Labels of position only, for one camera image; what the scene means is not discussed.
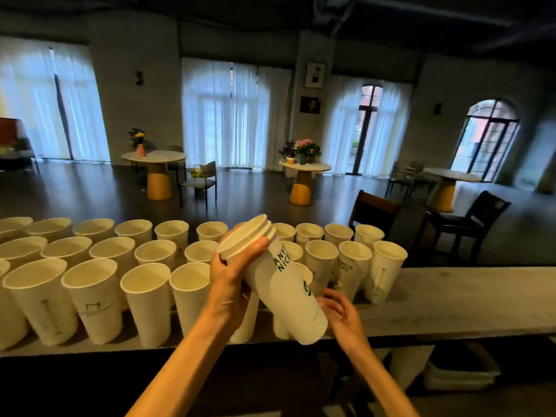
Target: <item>round table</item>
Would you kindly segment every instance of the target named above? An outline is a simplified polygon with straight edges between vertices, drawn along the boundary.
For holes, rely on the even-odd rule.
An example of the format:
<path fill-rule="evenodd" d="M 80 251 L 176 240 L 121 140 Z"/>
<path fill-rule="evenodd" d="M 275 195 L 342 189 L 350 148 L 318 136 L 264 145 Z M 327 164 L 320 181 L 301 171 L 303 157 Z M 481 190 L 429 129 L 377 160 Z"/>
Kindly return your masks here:
<path fill-rule="evenodd" d="M 288 164 L 286 161 L 279 162 L 282 167 L 292 168 L 297 170 L 297 177 L 295 177 L 294 187 L 291 190 L 290 202 L 301 206 L 308 206 L 311 204 L 311 190 L 312 190 L 312 172 L 328 171 L 332 167 L 328 164 L 305 164 L 299 163 Z"/>
<path fill-rule="evenodd" d="M 147 164 L 147 198 L 150 200 L 165 200 L 172 197 L 170 177 L 166 170 L 166 163 L 181 162 L 187 158 L 183 152 L 152 151 L 140 157 L 137 152 L 128 152 L 122 155 L 124 160 L 143 162 Z"/>
<path fill-rule="evenodd" d="M 440 177 L 440 182 L 430 194 L 429 201 L 427 202 L 429 208 L 438 212 L 452 211 L 456 181 L 469 181 L 472 183 L 482 181 L 478 175 L 452 171 L 451 169 L 425 168 L 423 171 Z"/>

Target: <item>right hand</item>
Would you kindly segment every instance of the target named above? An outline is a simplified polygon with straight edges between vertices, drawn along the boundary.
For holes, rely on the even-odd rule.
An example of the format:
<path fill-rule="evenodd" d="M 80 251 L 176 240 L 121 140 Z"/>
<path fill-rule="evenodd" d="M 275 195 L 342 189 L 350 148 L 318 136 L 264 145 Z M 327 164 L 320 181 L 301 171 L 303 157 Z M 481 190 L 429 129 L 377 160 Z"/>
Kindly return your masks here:
<path fill-rule="evenodd" d="M 371 350 L 371 345 L 355 306 L 341 292 L 324 288 L 325 297 L 317 301 L 328 318 L 336 340 L 346 355 L 353 357 Z"/>

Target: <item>framed picture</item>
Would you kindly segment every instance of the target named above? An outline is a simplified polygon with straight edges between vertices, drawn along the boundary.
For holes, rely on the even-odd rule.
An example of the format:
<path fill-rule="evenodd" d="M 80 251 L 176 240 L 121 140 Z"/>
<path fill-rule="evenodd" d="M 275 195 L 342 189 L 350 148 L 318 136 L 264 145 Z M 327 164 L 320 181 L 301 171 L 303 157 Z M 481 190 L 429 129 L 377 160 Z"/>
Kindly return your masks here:
<path fill-rule="evenodd" d="M 307 114 L 320 114 L 320 99 L 313 97 L 301 97 L 299 112 Z"/>
<path fill-rule="evenodd" d="M 307 62 L 307 74 L 305 75 L 305 87 L 323 89 L 325 63 Z"/>

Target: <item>hand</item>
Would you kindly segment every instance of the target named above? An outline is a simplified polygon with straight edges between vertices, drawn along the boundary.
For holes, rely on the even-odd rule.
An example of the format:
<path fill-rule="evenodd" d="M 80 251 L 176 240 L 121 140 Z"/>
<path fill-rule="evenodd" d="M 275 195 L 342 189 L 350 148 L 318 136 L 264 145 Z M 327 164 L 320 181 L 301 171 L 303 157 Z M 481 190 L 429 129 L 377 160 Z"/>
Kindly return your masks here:
<path fill-rule="evenodd" d="M 224 234 L 225 239 L 239 226 Z M 269 240 L 260 237 L 238 253 L 229 264 L 215 253 L 210 265 L 210 291 L 205 309 L 221 323 L 229 336 L 240 327 L 251 297 L 251 290 L 242 281 L 247 266 L 268 249 Z"/>
<path fill-rule="evenodd" d="M 351 301 L 344 294 L 329 288 L 324 288 L 323 293 L 325 297 L 319 297 L 317 301 L 346 355 L 352 360 L 354 356 L 370 351 L 361 318 Z"/>

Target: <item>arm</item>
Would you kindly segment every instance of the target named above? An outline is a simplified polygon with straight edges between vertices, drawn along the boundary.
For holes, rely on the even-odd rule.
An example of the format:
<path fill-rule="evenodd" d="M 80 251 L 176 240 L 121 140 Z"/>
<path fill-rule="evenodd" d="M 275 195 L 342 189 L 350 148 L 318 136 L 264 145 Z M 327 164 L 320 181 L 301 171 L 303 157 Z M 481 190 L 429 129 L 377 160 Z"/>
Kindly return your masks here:
<path fill-rule="evenodd" d="M 242 272 L 267 248 L 268 238 L 261 237 L 229 265 L 220 255 L 215 255 L 209 297 L 201 315 L 131 407 L 128 417 L 183 417 L 189 412 L 216 360 L 244 318 L 251 292 L 242 285 Z"/>
<path fill-rule="evenodd" d="M 318 300 L 340 347 L 365 379 L 386 415 L 419 417 L 409 398 L 372 352 L 355 306 L 340 292 L 325 288 L 324 295 L 329 298 Z"/>

